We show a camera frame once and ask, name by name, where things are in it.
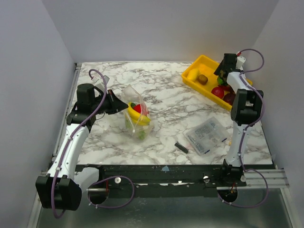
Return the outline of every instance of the white wall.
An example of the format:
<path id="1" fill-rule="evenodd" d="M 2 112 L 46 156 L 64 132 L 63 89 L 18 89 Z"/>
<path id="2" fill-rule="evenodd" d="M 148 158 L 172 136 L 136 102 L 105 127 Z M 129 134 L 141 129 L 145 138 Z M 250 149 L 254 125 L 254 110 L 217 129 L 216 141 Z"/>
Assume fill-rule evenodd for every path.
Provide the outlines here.
<path id="1" fill-rule="evenodd" d="M 265 66 L 248 75 L 264 91 L 266 139 L 275 162 L 287 173 L 299 215 L 304 215 L 303 12 L 303 1 L 280 0 L 254 45 L 264 54 Z M 260 59 L 250 54 L 247 62 L 252 69 Z"/>
<path id="2" fill-rule="evenodd" d="M 253 46 L 278 0 L 43 0 L 76 62 L 221 60 Z"/>
<path id="3" fill-rule="evenodd" d="M 0 227 L 26 227 L 74 63 L 40 0 L 0 2 Z"/>

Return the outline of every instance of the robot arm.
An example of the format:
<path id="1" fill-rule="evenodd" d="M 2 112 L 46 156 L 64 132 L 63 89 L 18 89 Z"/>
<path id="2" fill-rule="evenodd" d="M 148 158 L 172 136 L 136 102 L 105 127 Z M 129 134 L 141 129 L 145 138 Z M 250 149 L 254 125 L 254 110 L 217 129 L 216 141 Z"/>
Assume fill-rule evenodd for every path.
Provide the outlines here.
<path id="1" fill-rule="evenodd" d="M 262 101 L 252 90 L 245 75 L 241 74 L 237 63 L 240 61 L 237 54 L 225 54 L 224 59 L 215 71 L 225 84 L 231 86 L 236 93 L 236 97 L 231 109 L 231 119 L 233 120 L 232 143 L 225 159 L 226 165 L 241 167 L 239 155 L 243 159 L 247 140 L 252 124 L 261 115 Z"/>
<path id="2" fill-rule="evenodd" d="M 100 93 L 98 97 L 95 97 L 95 89 Z M 108 90 L 104 102 L 96 114 L 84 126 L 79 127 L 100 105 L 104 93 L 92 84 L 81 84 L 77 87 L 76 94 L 77 102 L 66 118 L 66 134 L 56 160 L 48 170 L 47 175 L 39 176 L 36 180 L 36 189 L 44 208 L 51 208 L 52 182 L 56 172 L 58 172 L 54 190 L 56 209 L 76 210 L 79 207 L 82 192 L 99 179 L 99 170 L 95 168 L 84 168 L 74 176 L 81 148 L 96 121 L 96 114 L 115 114 L 128 107 L 115 96 L 112 90 Z M 68 144 L 67 141 L 71 140 L 71 134 L 77 128 L 73 140 Z M 58 168 L 60 159 L 62 159 L 61 167 Z"/>

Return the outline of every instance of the gray floor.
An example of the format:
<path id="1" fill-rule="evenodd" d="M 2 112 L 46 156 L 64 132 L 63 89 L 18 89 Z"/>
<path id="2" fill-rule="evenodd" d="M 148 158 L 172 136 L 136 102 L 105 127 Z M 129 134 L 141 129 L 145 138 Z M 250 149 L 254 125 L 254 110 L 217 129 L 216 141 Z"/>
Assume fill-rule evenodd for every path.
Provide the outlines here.
<path id="1" fill-rule="evenodd" d="M 236 202 L 253 205 L 262 190 L 242 190 Z M 119 205 L 125 199 L 109 199 Z M 50 209 L 42 209 L 38 228 L 291 228 L 280 190 L 271 190 L 268 201 L 255 209 L 238 209 L 218 198 L 135 198 L 121 209 L 95 209 L 85 195 L 77 211 L 55 219 Z"/>

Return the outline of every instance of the yellow banana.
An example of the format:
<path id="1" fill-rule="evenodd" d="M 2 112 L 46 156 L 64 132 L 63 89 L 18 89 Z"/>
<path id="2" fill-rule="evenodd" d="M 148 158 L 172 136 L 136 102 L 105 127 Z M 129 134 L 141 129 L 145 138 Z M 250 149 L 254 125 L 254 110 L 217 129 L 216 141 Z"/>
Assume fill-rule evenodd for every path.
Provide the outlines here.
<path id="1" fill-rule="evenodd" d="M 146 123 L 146 124 L 149 124 L 149 122 L 151 121 L 149 117 L 145 116 L 145 115 L 142 115 L 140 113 L 138 113 L 137 111 L 135 111 L 134 109 L 132 109 L 131 107 L 131 103 L 132 102 L 129 102 L 129 107 L 128 107 L 128 114 L 129 116 L 131 117 L 131 119 L 135 120 L 135 122 L 137 122 L 137 120 L 139 122 L 143 122 L 143 123 Z"/>
<path id="2" fill-rule="evenodd" d="M 132 120 L 133 124 L 138 124 L 138 125 L 140 125 L 140 126 L 148 126 L 148 125 L 149 125 L 149 123 L 144 123 L 144 122 L 135 120 L 135 119 L 133 119 L 133 118 L 131 118 L 131 120 Z"/>

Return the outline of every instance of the white marble tabletop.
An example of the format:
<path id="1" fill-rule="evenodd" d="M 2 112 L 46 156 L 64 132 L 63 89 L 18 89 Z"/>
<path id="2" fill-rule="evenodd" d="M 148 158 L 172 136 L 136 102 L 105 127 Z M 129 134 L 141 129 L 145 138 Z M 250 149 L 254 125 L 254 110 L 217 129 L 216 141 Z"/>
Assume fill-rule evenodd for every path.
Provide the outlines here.
<path id="1" fill-rule="evenodd" d="M 181 74 L 188 66 L 190 63 L 83 63 L 77 84 L 92 83 L 88 71 L 94 68 L 111 78 L 108 88 L 117 97 L 131 85 L 144 98 L 154 129 L 139 142 L 126 133 L 122 112 L 106 114 L 95 122 L 78 164 L 222 164 L 232 136 L 230 113 L 182 82 Z M 213 151 L 200 156 L 184 134 L 213 116 L 227 129 L 230 137 Z M 189 149 L 188 154 L 174 146 L 177 141 Z M 260 123 L 249 136 L 244 160 L 245 164 L 272 163 Z"/>

